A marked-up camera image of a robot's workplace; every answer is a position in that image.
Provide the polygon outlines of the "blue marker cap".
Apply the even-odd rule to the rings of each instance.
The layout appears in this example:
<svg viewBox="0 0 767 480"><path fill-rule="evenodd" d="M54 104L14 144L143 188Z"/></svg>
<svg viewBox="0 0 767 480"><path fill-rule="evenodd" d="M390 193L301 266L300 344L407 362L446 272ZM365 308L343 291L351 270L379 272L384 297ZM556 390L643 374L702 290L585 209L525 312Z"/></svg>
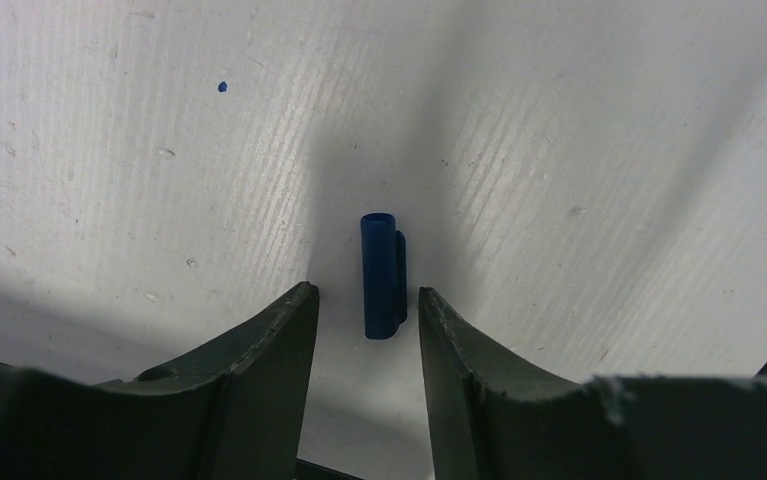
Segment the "blue marker cap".
<svg viewBox="0 0 767 480"><path fill-rule="evenodd" d="M406 238L392 214L360 219L365 336L391 338L408 317Z"/></svg>

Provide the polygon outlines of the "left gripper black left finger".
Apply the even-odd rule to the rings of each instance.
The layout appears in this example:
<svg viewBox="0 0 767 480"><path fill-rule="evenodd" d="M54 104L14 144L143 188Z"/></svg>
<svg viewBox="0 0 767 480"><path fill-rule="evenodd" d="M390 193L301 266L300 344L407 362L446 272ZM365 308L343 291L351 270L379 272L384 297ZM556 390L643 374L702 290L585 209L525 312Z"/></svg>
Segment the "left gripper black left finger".
<svg viewBox="0 0 767 480"><path fill-rule="evenodd" d="M0 479L290 479L319 291L264 310L130 381L0 363Z"/></svg>

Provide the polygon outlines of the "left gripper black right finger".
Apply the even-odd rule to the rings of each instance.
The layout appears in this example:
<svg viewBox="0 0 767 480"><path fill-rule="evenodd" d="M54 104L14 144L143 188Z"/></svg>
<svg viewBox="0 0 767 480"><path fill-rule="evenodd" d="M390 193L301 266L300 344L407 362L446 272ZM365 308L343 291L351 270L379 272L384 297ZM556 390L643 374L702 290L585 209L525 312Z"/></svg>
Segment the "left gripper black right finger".
<svg viewBox="0 0 767 480"><path fill-rule="evenodd" d="M418 324L439 479L767 479L767 363L751 377L544 370L435 290Z"/></svg>

